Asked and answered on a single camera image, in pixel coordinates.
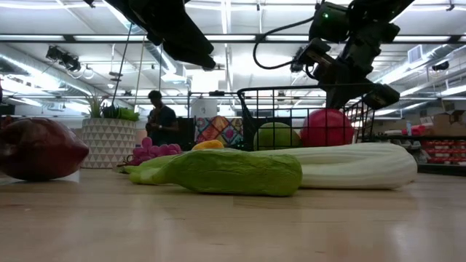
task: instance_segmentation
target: wooden surface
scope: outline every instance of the wooden surface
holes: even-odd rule
[[[399,191],[291,198],[0,177],[0,261],[466,261],[466,180],[420,175]]]

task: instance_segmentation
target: person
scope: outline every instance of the person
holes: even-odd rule
[[[148,98],[154,105],[146,124],[147,136],[152,139],[152,144],[161,146],[177,143],[178,122],[174,110],[162,102],[162,94],[159,91],[151,91]]]

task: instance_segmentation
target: yellow pepper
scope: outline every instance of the yellow pepper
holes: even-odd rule
[[[210,141],[204,141],[204,142],[198,143],[192,148],[192,150],[218,149],[218,148],[224,148],[223,143],[221,143],[218,140],[210,140]]]

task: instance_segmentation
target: potted plant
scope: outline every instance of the potted plant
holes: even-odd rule
[[[90,148],[83,168],[113,168],[133,152],[139,113],[114,105],[104,106],[105,95],[86,95],[90,118],[82,122],[82,138]]]

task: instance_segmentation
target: white planter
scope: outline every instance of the white planter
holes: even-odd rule
[[[136,123],[121,119],[84,119],[82,140],[90,150],[83,168],[113,168],[133,154]]]

